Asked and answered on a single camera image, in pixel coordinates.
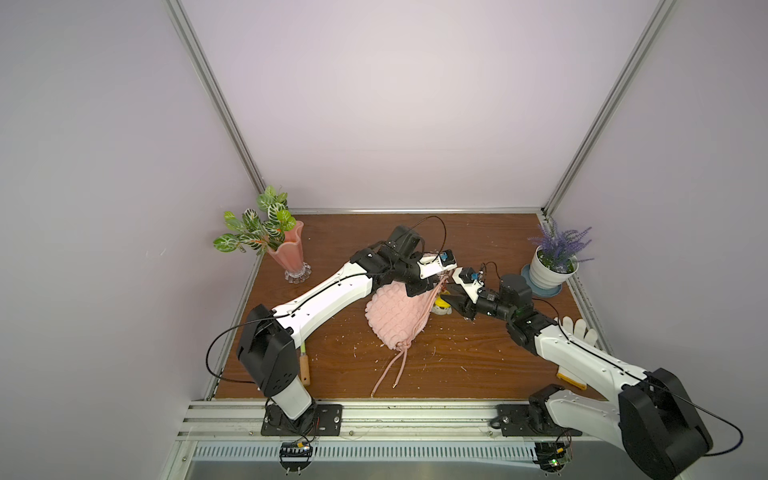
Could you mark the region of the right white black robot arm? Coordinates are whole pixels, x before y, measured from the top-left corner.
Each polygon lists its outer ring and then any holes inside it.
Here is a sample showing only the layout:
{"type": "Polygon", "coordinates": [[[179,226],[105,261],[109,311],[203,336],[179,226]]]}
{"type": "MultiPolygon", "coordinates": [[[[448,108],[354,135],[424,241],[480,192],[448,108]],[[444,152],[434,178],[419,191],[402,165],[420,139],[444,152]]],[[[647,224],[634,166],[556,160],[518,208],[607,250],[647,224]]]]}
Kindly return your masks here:
{"type": "Polygon", "coordinates": [[[600,394],[595,400],[555,384],[532,394],[527,422],[534,432],[558,437],[580,432],[602,440],[625,452],[651,479],[673,479],[699,459],[719,456],[702,419],[706,409],[691,401],[676,375],[628,364],[579,338],[564,319],[535,309],[522,276],[503,276],[494,291],[480,273],[460,268],[446,290],[446,302],[463,317],[504,322],[519,347],[600,394]]]}

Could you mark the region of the wooden handled tool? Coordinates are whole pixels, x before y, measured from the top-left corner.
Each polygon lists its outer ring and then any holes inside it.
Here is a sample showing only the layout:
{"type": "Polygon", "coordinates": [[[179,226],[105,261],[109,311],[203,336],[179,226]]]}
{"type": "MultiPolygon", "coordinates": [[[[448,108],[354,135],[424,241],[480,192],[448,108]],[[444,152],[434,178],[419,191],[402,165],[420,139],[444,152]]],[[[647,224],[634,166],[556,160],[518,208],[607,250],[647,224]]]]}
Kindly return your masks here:
{"type": "Polygon", "coordinates": [[[300,345],[299,367],[300,367],[300,379],[302,384],[304,386],[309,386],[311,384],[311,372],[310,372],[309,356],[307,355],[307,349],[306,349],[305,343],[302,343],[300,345]]]}

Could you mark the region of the pink quilted drawstring bag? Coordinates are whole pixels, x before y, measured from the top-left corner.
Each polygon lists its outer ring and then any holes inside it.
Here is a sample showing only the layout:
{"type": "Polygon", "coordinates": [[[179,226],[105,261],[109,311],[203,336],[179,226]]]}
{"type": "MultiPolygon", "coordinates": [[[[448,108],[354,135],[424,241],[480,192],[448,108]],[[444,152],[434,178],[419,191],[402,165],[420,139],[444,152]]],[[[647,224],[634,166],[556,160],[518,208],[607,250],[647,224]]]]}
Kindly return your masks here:
{"type": "Polygon", "coordinates": [[[405,285],[392,282],[379,288],[365,307],[365,317],[381,343],[395,352],[371,390],[373,398],[397,361],[400,367],[393,382],[396,388],[407,365],[409,350],[416,337],[425,329],[437,296],[441,296],[449,278],[448,273],[438,275],[437,286],[416,297],[406,295],[405,285]]]}

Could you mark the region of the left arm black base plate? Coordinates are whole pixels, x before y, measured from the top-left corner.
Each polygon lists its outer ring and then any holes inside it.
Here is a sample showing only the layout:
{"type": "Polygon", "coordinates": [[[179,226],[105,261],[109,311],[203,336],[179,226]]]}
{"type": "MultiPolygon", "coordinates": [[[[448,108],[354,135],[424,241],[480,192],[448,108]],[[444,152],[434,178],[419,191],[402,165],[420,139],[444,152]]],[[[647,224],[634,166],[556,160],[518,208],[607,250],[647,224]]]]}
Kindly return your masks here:
{"type": "Polygon", "coordinates": [[[343,418],[341,404],[312,404],[297,419],[290,419],[276,404],[266,406],[262,436],[339,436],[343,418]]]}

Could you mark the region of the aluminium front rail frame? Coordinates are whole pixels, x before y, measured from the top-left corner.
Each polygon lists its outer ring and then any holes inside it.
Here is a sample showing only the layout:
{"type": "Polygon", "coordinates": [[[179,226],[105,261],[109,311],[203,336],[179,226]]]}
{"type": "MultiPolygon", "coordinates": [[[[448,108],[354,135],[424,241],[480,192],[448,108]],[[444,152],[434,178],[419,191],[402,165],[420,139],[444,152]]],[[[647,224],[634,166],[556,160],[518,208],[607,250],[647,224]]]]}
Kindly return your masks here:
{"type": "Polygon", "coordinates": [[[300,475],[278,460],[294,436],[260,434],[257,401],[193,402],[163,479],[641,479],[623,452],[589,436],[563,438],[570,462],[559,474],[535,463],[534,445],[551,437],[504,437],[488,422],[494,400],[344,400],[339,436],[312,439],[300,475]]]}

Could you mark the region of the yellow-hat doll keychain decoration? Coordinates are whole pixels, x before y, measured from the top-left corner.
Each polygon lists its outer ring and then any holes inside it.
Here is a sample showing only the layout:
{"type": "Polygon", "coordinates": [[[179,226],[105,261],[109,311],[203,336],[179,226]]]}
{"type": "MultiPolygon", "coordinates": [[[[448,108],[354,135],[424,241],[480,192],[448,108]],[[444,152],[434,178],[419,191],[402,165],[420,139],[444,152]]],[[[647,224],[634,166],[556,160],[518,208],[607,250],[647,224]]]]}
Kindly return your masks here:
{"type": "Polygon", "coordinates": [[[450,315],[453,309],[451,305],[442,299],[441,296],[437,296],[432,306],[431,312],[438,316],[450,315]]]}

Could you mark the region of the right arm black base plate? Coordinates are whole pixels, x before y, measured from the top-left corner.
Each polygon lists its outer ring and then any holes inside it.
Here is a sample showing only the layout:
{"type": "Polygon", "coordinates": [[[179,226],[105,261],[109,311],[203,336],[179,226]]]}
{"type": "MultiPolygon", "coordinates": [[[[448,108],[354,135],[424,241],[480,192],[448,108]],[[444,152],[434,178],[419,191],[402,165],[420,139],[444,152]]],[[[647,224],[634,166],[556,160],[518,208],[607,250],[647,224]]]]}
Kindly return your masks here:
{"type": "Polygon", "coordinates": [[[557,425],[544,407],[524,404],[499,404],[496,416],[488,425],[500,430],[504,437],[551,437],[563,439],[567,436],[580,437],[579,430],[566,429],[557,425]]]}

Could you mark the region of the right connector board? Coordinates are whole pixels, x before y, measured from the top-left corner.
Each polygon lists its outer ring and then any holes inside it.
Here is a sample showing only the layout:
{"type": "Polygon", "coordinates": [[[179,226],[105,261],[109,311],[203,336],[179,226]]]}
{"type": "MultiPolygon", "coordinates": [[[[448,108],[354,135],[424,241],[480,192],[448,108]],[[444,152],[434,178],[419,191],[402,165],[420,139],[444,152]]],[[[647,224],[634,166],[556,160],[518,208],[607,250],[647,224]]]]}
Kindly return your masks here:
{"type": "Polygon", "coordinates": [[[570,462],[570,448],[564,443],[537,442],[534,463],[546,474],[559,474],[570,462]]]}

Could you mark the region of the yellow block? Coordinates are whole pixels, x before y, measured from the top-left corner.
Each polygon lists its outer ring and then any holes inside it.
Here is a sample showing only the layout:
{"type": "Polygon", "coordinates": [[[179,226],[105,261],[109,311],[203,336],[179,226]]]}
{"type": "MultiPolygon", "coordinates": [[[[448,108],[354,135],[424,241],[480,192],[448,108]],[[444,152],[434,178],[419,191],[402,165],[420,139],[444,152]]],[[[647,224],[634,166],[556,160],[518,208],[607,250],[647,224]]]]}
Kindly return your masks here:
{"type": "Polygon", "coordinates": [[[576,375],[576,374],[574,374],[574,373],[572,373],[572,372],[570,372],[570,371],[568,371],[566,369],[560,368],[558,370],[556,376],[559,379],[563,380],[564,382],[567,382],[570,385],[573,385],[573,386],[577,387],[580,390],[586,391],[587,388],[588,388],[588,383],[585,380],[581,379],[578,375],[576,375]]]}

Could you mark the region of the white glove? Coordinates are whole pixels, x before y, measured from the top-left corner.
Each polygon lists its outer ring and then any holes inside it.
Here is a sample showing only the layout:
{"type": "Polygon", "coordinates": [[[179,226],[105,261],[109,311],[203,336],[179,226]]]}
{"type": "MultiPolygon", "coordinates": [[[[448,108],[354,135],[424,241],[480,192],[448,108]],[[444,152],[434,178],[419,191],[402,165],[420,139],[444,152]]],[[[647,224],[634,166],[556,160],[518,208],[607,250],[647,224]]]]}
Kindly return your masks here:
{"type": "Polygon", "coordinates": [[[599,349],[597,346],[599,335],[584,319],[565,316],[557,320],[557,328],[560,340],[578,347],[599,349]]]}

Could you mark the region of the white flower pot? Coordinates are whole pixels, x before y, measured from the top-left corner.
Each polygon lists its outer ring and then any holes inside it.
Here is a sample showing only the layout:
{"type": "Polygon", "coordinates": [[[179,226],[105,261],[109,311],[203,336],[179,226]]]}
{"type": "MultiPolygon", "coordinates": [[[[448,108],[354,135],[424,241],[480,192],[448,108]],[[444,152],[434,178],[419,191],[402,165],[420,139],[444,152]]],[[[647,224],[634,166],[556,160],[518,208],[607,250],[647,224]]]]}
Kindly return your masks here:
{"type": "Polygon", "coordinates": [[[538,247],[529,265],[530,282],[539,290],[554,291],[560,288],[579,269],[579,263],[572,257],[567,263],[565,272],[554,271],[545,266],[540,258],[541,248],[538,247]]]}

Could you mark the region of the pink vase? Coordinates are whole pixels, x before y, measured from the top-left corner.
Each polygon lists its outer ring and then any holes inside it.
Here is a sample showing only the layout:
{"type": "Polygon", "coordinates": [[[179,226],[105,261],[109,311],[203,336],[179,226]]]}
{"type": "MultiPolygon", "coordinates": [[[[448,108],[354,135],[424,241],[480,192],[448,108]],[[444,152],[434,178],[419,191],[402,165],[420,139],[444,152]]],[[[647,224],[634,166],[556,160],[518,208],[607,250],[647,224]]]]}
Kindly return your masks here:
{"type": "Polygon", "coordinates": [[[276,250],[267,250],[269,256],[284,269],[285,280],[292,284],[303,283],[312,272],[311,266],[304,260],[303,228],[304,223],[298,220],[285,234],[285,241],[276,250]]]}

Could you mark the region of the grey-blue pot saucer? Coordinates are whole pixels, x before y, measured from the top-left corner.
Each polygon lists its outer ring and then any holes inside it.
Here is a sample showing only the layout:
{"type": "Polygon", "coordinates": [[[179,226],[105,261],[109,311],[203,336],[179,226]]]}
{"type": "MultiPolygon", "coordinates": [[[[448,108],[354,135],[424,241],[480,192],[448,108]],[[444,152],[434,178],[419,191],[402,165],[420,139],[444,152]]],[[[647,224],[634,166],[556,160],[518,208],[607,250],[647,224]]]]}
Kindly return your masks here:
{"type": "Polygon", "coordinates": [[[545,267],[532,266],[526,264],[521,274],[530,286],[535,296],[542,298],[552,298],[558,295],[563,288],[563,284],[568,276],[552,272],[545,267]]]}

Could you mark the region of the green leafy artificial plant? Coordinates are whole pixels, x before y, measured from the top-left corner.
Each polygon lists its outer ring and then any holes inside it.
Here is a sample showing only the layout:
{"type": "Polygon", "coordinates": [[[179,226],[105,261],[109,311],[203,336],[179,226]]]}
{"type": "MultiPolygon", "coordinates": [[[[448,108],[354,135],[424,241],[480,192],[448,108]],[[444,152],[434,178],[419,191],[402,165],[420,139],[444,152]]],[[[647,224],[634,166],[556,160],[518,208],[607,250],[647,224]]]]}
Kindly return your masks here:
{"type": "Polygon", "coordinates": [[[276,251],[298,221],[288,207],[288,193],[268,186],[258,195],[256,210],[246,209],[240,216],[225,211],[224,223],[227,232],[213,241],[217,251],[231,253],[251,249],[262,253],[276,251]]]}

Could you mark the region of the connector board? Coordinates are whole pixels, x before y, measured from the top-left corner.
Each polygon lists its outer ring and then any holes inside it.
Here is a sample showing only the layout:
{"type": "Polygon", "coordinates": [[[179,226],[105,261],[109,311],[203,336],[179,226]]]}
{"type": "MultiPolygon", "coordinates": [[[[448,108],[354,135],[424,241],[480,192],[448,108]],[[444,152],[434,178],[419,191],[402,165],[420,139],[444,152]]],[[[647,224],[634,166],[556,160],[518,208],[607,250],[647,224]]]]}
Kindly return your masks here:
{"type": "Polygon", "coordinates": [[[537,442],[534,463],[546,474],[559,474],[570,462],[570,448],[564,443],[537,442]]]}
{"type": "Polygon", "coordinates": [[[283,442],[278,451],[278,460],[286,475],[300,475],[311,464],[313,456],[313,445],[305,441],[283,442]]]}

